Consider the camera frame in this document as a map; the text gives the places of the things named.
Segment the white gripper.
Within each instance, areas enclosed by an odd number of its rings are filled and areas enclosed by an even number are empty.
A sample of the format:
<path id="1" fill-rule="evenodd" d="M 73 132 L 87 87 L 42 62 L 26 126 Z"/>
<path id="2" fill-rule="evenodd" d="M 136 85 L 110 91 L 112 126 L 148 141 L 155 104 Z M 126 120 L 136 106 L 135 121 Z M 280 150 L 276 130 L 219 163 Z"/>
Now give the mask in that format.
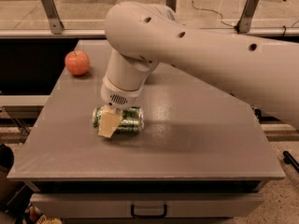
<path id="1" fill-rule="evenodd" d="M 132 91 L 122 90 L 104 76 L 101 86 L 101 98 L 105 105 L 101 112 L 98 134 L 110 138 L 117 130 L 122 120 L 122 110 L 132 107 L 142 92 L 144 81 Z"/>

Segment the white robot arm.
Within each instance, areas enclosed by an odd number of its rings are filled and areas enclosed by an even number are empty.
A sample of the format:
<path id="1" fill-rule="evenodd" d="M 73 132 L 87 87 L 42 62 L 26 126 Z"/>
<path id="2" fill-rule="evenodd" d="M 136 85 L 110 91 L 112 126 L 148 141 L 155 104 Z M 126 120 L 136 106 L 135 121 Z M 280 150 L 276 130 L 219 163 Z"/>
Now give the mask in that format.
<path id="1" fill-rule="evenodd" d="M 149 74 L 166 63 L 299 129 L 298 43 L 190 28 L 170 7 L 137 2 L 109 10 L 105 35 L 107 105 L 133 106 Z"/>

